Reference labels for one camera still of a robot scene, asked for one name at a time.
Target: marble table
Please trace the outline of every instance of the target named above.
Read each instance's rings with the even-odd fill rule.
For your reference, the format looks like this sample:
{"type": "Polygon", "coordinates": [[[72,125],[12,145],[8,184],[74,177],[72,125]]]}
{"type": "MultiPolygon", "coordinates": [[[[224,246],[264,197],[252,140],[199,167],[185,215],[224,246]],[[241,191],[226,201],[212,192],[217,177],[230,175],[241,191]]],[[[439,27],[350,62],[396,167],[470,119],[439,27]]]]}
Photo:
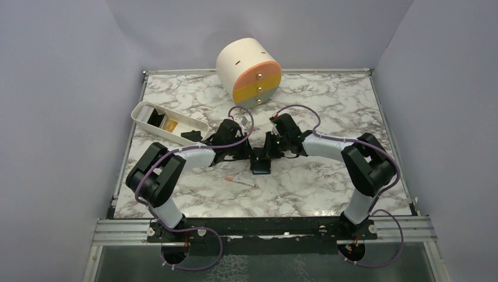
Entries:
{"type": "MultiPolygon", "coordinates": [[[[234,105],[215,73],[150,75],[143,100],[207,122],[214,133],[234,105]]],[[[262,146],[268,120],[276,110],[303,104],[321,116],[323,134],[358,137],[373,133],[392,154],[385,125],[366,73],[284,73],[280,88],[267,103],[251,109],[255,120],[252,146],[262,146]]],[[[302,131],[317,122],[307,110],[287,110],[302,131]]],[[[236,112],[235,118],[241,118],[236,112]]],[[[180,145],[138,127],[125,166],[115,218],[150,218],[138,204],[125,178],[153,142],[167,147],[180,145]]],[[[336,216],[344,210],[353,185],[343,163],[321,157],[279,159],[271,174],[252,175],[249,161],[225,162],[184,172],[173,193],[178,208],[187,217],[336,216]],[[256,183],[257,188],[224,180],[225,176],[256,183]]],[[[393,214],[410,214],[401,182],[382,195],[376,205],[393,214]]]]}

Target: table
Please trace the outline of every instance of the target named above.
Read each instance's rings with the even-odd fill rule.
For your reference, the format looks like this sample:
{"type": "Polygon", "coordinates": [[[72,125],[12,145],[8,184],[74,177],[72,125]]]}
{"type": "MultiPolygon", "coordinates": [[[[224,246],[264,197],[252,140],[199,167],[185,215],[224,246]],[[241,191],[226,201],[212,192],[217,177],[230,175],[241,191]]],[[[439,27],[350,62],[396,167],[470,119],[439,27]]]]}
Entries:
{"type": "MultiPolygon", "coordinates": [[[[233,101],[216,73],[149,75],[143,100],[207,122],[214,133],[233,101]]],[[[322,119],[318,131],[334,136],[359,137],[373,133],[392,155],[386,127],[367,73],[291,72],[282,76],[280,88],[265,104],[250,109],[255,129],[252,146],[262,146],[272,126],[268,118],[290,104],[316,110],[322,119]]],[[[316,125],[316,118],[301,108],[287,110],[302,131],[316,125]]],[[[242,117],[236,112],[235,118],[242,117]]],[[[152,217],[138,204],[125,179],[153,143],[180,145],[135,128],[114,217],[152,217]]],[[[252,175],[249,161],[220,163],[184,172],[173,198],[187,217],[337,216],[344,210],[353,185],[343,163],[321,157],[273,160],[271,174],[252,175]],[[256,183],[258,188],[224,180],[225,176],[256,183]]],[[[401,182],[384,193],[376,205],[393,214],[411,214],[401,182]]]]}

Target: cable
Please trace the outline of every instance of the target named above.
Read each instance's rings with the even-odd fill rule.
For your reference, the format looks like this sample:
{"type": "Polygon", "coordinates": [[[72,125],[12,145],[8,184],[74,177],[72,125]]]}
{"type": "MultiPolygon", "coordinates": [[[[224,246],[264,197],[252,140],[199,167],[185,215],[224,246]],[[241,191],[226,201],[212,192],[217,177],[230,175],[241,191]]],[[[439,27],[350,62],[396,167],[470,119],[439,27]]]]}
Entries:
{"type": "MultiPolygon", "coordinates": [[[[233,143],[233,144],[229,144],[229,145],[221,145],[221,146],[203,146],[201,147],[202,149],[226,149],[226,148],[230,148],[230,147],[234,147],[234,146],[237,146],[239,144],[242,144],[244,143],[248,138],[249,138],[249,135],[251,135],[251,133],[253,132],[254,130],[254,117],[253,115],[251,114],[251,112],[249,112],[248,109],[242,107],[242,106],[233,106],[229,111],[228,111],[228,116],[230,117],[230,113],[233,109],[236,109],[236,108],[239,108],[239,109],[242,109],[244,110],[245,112],[247,112],[247,114],[249,115],[249,117],[251,118],[251,129],[249,130],[249,132],[247,133],[247,135],[242,138],[241,140],[233,143]]],[[[193,227],[193,228],[187,228],[187,229],[172,229],[170,227],[168,227],[160,218],[159,216],[157,216],[156,212],[150,207],[149,203],[142,200],[140,197],[139,197],[139,193],[140,193],[140,190],[142,189],[142,186],[143,184],[145,183],[145,181],[147,180],[147,178],[149,178],[149,176],[152,174],[152,172],[154,171],[154,169],[156,169],[160,163],[162,163],[166,158],[168,158],[170,155],[174,154],[174,153],[177,153],[179,151],[185,151],[185,150],[193,150],[193,149],[199,149],[199,145],[197,146],[188,146],[188,147],[183,147],[183,148],[179,148],[179,149],[174,149],[174,150],[171,150],[169,152],[167,152],[166,154],[164,154],[164,156],[162,156],[161,158],[159,158],[159,160],[157,160],[155,162],[155,164],[152,165],[152,167],[147,171],[147,173],[143,176],[142,180],[140,181],[139,185],[137,186],[137,189],[135,190],[135,200],[145,206],[148,207],[148,210],[150,212],[150,214],[152,214],[152,216],[157,219],[157,222],[159,222],[159,224],[161,224],[166,230],[170,231],[170,232],[175,232],[175,233],[182,233],[182,232],[189,232],[189,231],[196,231],[196,230],[206,230],[206,231],[209,231],[209,232],[212,232],[217,238],[218,238],[218,241],[220,242],[220,252],[218,253],[218,256],[216,257],[216,259],[209,265],[207,266],[203,266],[203,267],[183,267],[183,266],[175,266],[174,264],[169,264],[163,257],[163,255],[161,254],[161,257],[163,258],[164,260],[164,265],[167,265],[167,266],[170,266],[171,269],[182,269],[182,270],[192,270],[192,271],[199,271],[199,270],[205,270],[205,269],[208,269],[212,266],[214,266],[215,264],[217,264],[220,259],[221,259],[221,256],[223,255],[223,241],[221,240],[221,237],[220,235],[213,229],[211,228],[208,228],[208,227],[193,227]]]]}
{"type": "Polygon", "coordinates": [[[386,262],[386,263],[382,263],[382,264],[365,264],[365,263],[359,263],[357,261],[352,261],[352,260],[346,258],[341,252],[339,252],[339,254],[342,255],[342,257],[344,258],[345,261],[347,261],[347,262],[349,262],[351,264],[354,264],[356,266],[361,266],[361,267],[366,267],[366,268],[380,268],[380,267],[388,266],[388,265],[396,262],[397,260],[399,260],[399,257],[401,256],[401,253],[403,253],[403,249],[405,248],[405,238],[403,237],[403,230],[401,229],[401,224],[399,224],[399,221],[396,219],[396,217],[394,217],[387,210],[383,210],[383,209],[375,210],[372,213],[372,216],[374,216],[378,212],[384,212],[384,213],[388,214],[394,220],[394,222],[396,223],[396,225],[398,225],[399,235],[401,235],[401,246],[400,246],[398,252],[396,253],[396,255],[392,259],[390,259],[388,262],[386,262]]]}
{"type": "Polygon", "coordinates": [[[386,188],[382,189],[379,191],[379,193],[377,193],[377,197],[375,197],[372,205],[370,206],[370,208],[368,209],[368,212],[371,212],[375,206],[375,204],[377,204],[377,201],[379,200],[379,197],[384,193],[386,192],[387,190],[391,189],[394,187],[394,185],[396,185],[399,180],[401,179],[401,170],[398,166],[398,164],[396,163],[396,160],[391,157],[386,151],[382,150],[381,148],[379,147],[376,147],[372,144],[369,144],[367,142],[363,142],[361,140],[358,140],[358,139],[343,139],[343,138],[338,138],[338,137],[332,137],[332,136],[326,136],[326,135],[321,135],[321,134],[318,134],[317,133],[317,127],[320,126],[320,124],[322,123],[322,119],[320,118],[320,115],[318,115],[318,113],[311,109],[310,107],[308,106],[304,106],[304,105],[299,105],[299,104],[294,104],[294,105],[288,105],[288,106],[285,106],[283,107],[282,109],[278,110],[277,111],[277,115],[282,112],[283,110],[285,109],[288,109],[288,108],[292,108],[292,107],[299,107],[299,108],[305,108],[305,109],[308,109],[310,112],[312,112],[318,119],[318,123],[317,125],[315,125],[315,127],[313,127],[313,134],[316,136],[316,137],[320,137],[320,138],[323,138],[323,139],[327,139],[327,140],[332,140],[332,141],[340,141],[340,142],[353,142],[353,143],[358,143],[358,144],[361,144],[363,146],[366,146],[366,147],[369,147],[371,149],[374,149],[378,152],[380,152],[381,154],[383,154],[384,156],[386,156],[389,160],[389,163],[392,164],[392,166],[394,166],[395,170],[396,170],[396,179],[394,180],[393,183],[391,183],[389,186],[387,186],[386,188]]]}

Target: white box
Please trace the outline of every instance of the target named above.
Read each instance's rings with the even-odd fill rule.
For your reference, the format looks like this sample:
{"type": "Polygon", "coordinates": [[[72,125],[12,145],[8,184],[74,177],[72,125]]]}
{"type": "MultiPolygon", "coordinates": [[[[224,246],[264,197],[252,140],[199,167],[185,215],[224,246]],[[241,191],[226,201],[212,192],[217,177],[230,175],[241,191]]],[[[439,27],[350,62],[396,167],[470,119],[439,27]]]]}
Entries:
{"type": "Polygon", "coordinates": [[[147,101],[142,101],[140,102],[132,111],[132,119],[137,123],[138,127],[145,130],[145,131],[148,131],[150,133],[154,133],[155,135],[159,135],[163,138],[166,138],[168,140],[171,140],[173,142],[176,142],[180,145],[183,145],[183,146],[190,146],[190,145],[195,145],[197,144],[196,142],[192,142],[188,139],[185,139],[183,137],[181,137],[180,135],[183,133],[183,132],[191,132],[192,130],[195,130],[195,131],[200,131],[201,132],[201,136],[203,138],[203,140],[207,137],[207,133],[209,132],[209,125],[206,123],[206,122],[202,122],[200,120],[197,120],[197,119],[193,119],[192,117],[189,117],[189,116],[186,116],[186,115],[182,115],[181,113],[177,113],[173,110],[169,110],[169,109],[166,109],[166,108],[163,108],[159,105],[156,105],[154,103],[150,103],[150,102],[147,102],[147,101]],[[150,125],[146,122],[142,122],[141,120],[137,120],[137,117],[140,113],[140,110],[142,109],[143,106],[145,105],[150,105],[150,106],[153,106],[154,108],[156,108],[157,112],[162,115],[162,114],[166,114],[166,116],[171,119],[171,120],[174,120],[176,122],[178,122],[178,124],[176,125],[176,127],[173,129],[172,132],[168,132],[164,129],[161,129],[159,127],[155,127],[153,125],[150,125]]]}

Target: gray backdrop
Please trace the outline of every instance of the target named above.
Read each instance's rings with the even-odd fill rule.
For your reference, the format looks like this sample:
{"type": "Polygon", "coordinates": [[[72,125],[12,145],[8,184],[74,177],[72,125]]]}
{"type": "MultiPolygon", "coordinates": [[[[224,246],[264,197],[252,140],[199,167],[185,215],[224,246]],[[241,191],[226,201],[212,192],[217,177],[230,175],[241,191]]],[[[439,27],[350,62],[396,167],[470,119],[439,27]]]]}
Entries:
{"type": "Polygon", "coordinates": [[[496,0],[414,0],[373,73],[452,281],[498,278],[497,15],[496,0]]]}
{"type": "Polygon", "coordinates": [[[141,77],[102,0],[2,1],[0,281],[81,281],[141,77]]]}
{"type": "Polygon", "coordinates": [[[412,0],[106,0],[142,67],[214,68],[256,38],[283,68],[374,68],[412,0]]]}

